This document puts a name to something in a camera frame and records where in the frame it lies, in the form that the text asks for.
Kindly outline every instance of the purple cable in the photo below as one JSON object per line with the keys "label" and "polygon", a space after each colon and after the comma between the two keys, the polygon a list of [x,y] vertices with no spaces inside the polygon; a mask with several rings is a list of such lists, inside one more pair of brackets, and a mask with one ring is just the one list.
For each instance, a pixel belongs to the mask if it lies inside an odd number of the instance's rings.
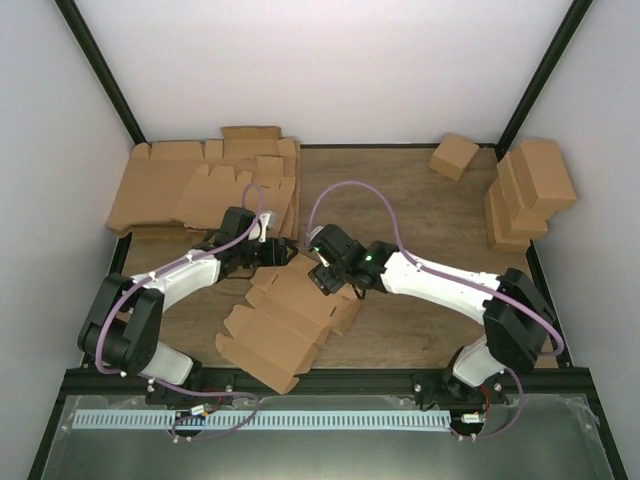
{"label": "purple cable", "polygon": [[498,291],[492,290],[489,287],[485,287],[484,285],[480,285],[478,283],[471,282],[471,281],[466,280],[464,278],[456,277],[455,275],[450,275],[448,273],[440,272],[438,270],[434,270],[432,268],[429,268],[429,267],[426,267],[424,265],[419,264],[411,256],[411,254],[404,248],[404,245],[402,244],[402,240],[400,238],[400,231],[398,230],[398,219],[396,218],[396,214],[393,211],[393,207],[391,207],[391,204],[389,203],[389,200],[387,200],[386,197],[384,195],[382,195],[382,193],[380,193],[380,191],[378,191],[378,189],[376,189],[372,185],[369,185],[368,183],[359,182],[357,180],[347,180],[347,181],[344,181],[344,182],[338,182],[338,183],[336,183],[334,185],[331,185],[324,192],[322,192],[320,194],[320,196],[318,197],[318,199],[316,200],[316,203],[313,205],[313,209],[311,210],[311,215],[309,216],[309,224],[307,226],[307,238],[306,238],[307,244],[310,241],[309,236],[310,236],[311,230],[313,228],[313,219],[316,216],[316,211],[318,210],[318,206],[320,205],[320,202],[322,202],[324,197],[327,196],[327,194],[329,192],[331,192],[332,190],[334,190],[334,189],[336,189],[338,187],[344,187],[344,186],[347,186],[347,185],[357,185],[359,187],[364,187],[364,188],[372,191],[373,193],[375,193],[378,196],[378,198],[380,198],[380,200],[382,200],[382,203],[384,203],[385,207],[387,207],[389,215],[391,216],[391,224],[393,226],[393,235],[395,236],[396,243],[398,244],[398,249],[400,250],[402,255],[404,255],[404,257],[409,261],[409,263],[411,263],[415,267],[418,267],[423,272],[429,273],[431,275],[435,275],[436,277],[444,278],[445,280],[449,280],[451,282],[459,283],[461,285],[464,285],[465,287],[474,288],[474,289],[479,290],[479,291],[481,291],[483,293],[491,295],[492,297],[496,297],[496,298],[502,300],[504,303],[506,303],[508,305],[511,305],[512,307],[520,310],[522,313],[528,315],[532,320],[534,320],[537,323],[539,323],[540,326],[542,328],[544,328],[547,331],[547,333],[549,335],[551,335],[551,337],[553,337],[553,339],[556,341],[556,345],[557,345],[556,349],[553,352],[548,353],[548,355],[560,355],[563,352],[563,350],[564,350],[564,341],[562,340],[562,337],[560,336],[560,334],[558,332],[556,332],[556,330],[551,325],[549,325],[544,318],[542,318],[540,315],[538,315],[536,312],[531,310],[526,305],[523,305],[522,303],[518,302],[517,300],[511,298],[508,295],[505,295],[502,292],[498,292]]}
{"label": "purple cable", "polygon": [[[262,189],[260,188],[260,186],[256,183],[250,183],[249,185],[247,185],[244,189],[244,191],[242,192],[242,204],[245,204],[245,198],[247,196],[247,192],[249,191],[249,189],[251,188],[255,188],[258,191],[258,194],[260,196],[260,204],[258,207],[258,211],[255,213],[255,217],[253,218],[253,221],[251,222],[251,225],[249,225],[249,228],[247,228],[247,230],[245,230],[245,232],[240,235],[238,238],[232,240],[231,242],[227,243],[226,245],[223,245],[221,247],[217,247],[214,248],[213,250],[210,250],[208,252],[202,252],[200,254],[194,255],[191,260],[189,260],[187,257],[183,256],[180,257],[179,259],[159,268],[158,270],[156,270],[155,272],[152,272],[152,275],[149,275],[145,278],[143,278],[142,280],[140,280],[138,283],[134,284],[129,290],[127,290],[126,292],[124,292],[122,294],[122,297],[120,297],[120,299],[113,305],[113,308],[111,309],[111,311],[109,312],[109,314],[107,315],[107,318],[104,321],[104,325],[102,326],[102,330],[100,330],[100,335],[98,336],[98,344],[96,345],[96,368],[98,369],[99,372],[104,373],[104,374],[114,374],[114,373],[118,373],[119,371],[117,369],[110,369],[110,368],[105,368],[103,363],[102,363],[102,351],[104,349],[104,343],[105,340],[107,338],[107,333],[109,331],[109,328],[111,327],[111,324],[113,323],[113,320],[116,318],[117,313],[120,311],[120,308],[122,308],[122,306],[125,304],[125,302],[131,298],[131,296],[138,291],[140,288],[142,288],[144,285],[146,285],[147,283],[149,283],[154,277],[160,277],[172,270],[174,270],[177,267],[180,267],[182,265],[184,265],[185,263],[189,262],[189,261],[197,261],[200,260],[201,258],[207,257],[209,255],[215,255],[216,253],[220,253],[224,250],[227,250],[235,245],[237,245],[238,243],[240,243],[241,241],[243,241],[245,238],[247,238],[250,234],[251,234],[251,230],[253,230],[253,227],[255,227],[258,224],[258,221],[260,220],[260,214],[262,213],[262,209],[264,207],[264,194],[262,192]],[[244,425],[246,425],[248,422],[251,421],[251,419],[253,417],[256,416],[256,414],[258,413],[258,409],[259,409],[259,398],[252,394],[252,393],[248,393],[248,392],[196,392],[196,391],[192,391],[192,390],[187,390],[185,388],[179,387],[177,385],[174,385],[172,383],[169,382],[165,382],[164,380],[156,380],[156,383],[163,385],[171,390],[174,390],[178,393],[182,393],[185,395],[190,395],[193,397],[249,397],[252,399],[256,400],[256,407],[253,410],[253,412],[242,422],[238,423],[237,425],[234,425],[233,427],[229,428],[228,430],[225,430],[223,432],[219,432],[215,435],[212,436],[208,436],[206,437],[207,439],[209,438],[219,438],[225,435],[228,435],[230,433],[234,433],[236,432],[238,429],[242,428]]]}
{"label": "purple cable", "polygon": [[[509,431],[518,422],[518,420],[520,419],[520,415],[522,415],[522,410],[524,409],[524,389],[522,388],[522,382],[520,382],[520,379],[516,375],[516,372],[514,372],[510,368],[505,368],[505,371],[508,372],[509,375],[513,377],[513,380],[516,382],[516,387],[518,387],[518,409],[516,410],[516,413],[511,419],[511,421],[507,423],[504,427],[502,427],[500,430],[496,430],[495,432],[489,433],[487,435],[476,437],[475,440],[472,439],[472,441],[489,440],[491,438],[497,437],[498,435],[502,435],[503,433]],[[451,433],[453,433],[458,438],[463,438],[463,439],[472,438],[472,437],[465,437],[464,435],[459,434],[451,427],[449,427],[449,429],[451,430]]]}

